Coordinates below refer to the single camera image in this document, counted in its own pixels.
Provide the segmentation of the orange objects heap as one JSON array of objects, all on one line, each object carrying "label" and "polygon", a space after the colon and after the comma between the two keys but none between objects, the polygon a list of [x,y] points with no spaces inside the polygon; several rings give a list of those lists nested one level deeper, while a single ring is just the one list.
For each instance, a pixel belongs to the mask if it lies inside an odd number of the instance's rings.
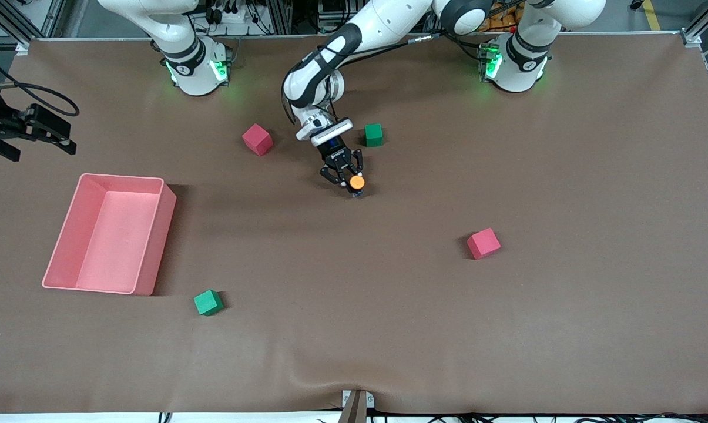
[{"label": "orange objects heap", "polygon": [[525,0],[494,0],[480,32],[506,32],[517,26],[525,10]]}]

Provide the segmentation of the white power strip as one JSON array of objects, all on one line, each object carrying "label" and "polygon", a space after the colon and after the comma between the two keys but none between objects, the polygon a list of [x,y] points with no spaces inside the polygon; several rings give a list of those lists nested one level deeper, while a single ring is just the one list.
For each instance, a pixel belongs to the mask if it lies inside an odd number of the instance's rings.
[{"label": "white power strip", "polygon": [[246,24],[253,22],[248,6],[243,0],[214,4],[206,10],[206,19],[212,24]]}]

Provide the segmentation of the pink plastic bin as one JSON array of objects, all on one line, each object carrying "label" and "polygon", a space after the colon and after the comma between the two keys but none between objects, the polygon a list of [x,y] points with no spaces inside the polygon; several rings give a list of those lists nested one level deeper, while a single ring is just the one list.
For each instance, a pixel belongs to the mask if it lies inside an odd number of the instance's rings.
[{"label": "pink plastic bin", "polygon": [[42,286],[151,295],[175,208],[158,177],[82,174]]}]

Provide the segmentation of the pink foam cube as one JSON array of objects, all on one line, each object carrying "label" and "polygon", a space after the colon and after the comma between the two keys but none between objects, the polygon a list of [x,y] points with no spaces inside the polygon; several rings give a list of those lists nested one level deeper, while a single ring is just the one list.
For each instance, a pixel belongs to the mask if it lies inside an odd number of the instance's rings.
[{"label": "pink foam cube", "polygon": [[243,142],[257,156],[266,155],[275,145],[270,132],[256,123],[243,133]]},{"label": "pink foam cube", "polygon": [[469,236],[467,246],[474,260],[492,255],[501,249],[501,243],[493,228],[483,229]]}]

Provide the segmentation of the aluminium frame profile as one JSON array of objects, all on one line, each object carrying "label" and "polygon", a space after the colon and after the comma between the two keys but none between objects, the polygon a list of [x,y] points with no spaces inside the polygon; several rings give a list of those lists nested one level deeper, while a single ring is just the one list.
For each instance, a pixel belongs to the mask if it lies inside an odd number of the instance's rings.
[{"label": "aluminium frame profile", "polygon": [[52,38],[73,0],[0,0],[0,51],[25,54],[34,39]]},{"label": "aluminium frame profile", "polygon": [[704,0],[697,9],[696,16],[689,22],[689,26],[681,28],[682,43],[688,48],[701,44],[700,36],[708,29],[708,0]]}]

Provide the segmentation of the brown table mat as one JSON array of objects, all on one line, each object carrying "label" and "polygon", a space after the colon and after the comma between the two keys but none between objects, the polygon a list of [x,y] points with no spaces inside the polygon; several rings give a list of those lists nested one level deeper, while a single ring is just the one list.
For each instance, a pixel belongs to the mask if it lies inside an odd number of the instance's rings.
[{"label": "brown table mat", "polygon": [[[0,413],[300,411],[362,388],[393,413],[708,414],[700,50],[564,35],[517,95],[445,39],[349,65],[346,142],[385,136],[352,198],[281,109],[320,41],[243,41],[203,98],[147,41],[35,41],[13,61],[79,104],[79,149],[0,158]],[[85,173],[176,194],[152,296],[42,287]],[[501,249],[474,260],[487,228]],[[200,316],[208,290],[225,308]]]}]

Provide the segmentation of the black electronics rack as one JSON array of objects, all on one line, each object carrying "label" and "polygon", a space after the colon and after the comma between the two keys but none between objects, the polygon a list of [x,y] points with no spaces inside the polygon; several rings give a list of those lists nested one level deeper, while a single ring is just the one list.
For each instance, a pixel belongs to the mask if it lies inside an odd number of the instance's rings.
[{"label": "black electronics rack", "polygon": [[316,26],[319,33],[326,34],[337,31],[361,10],[368,0],[318,0]]}]

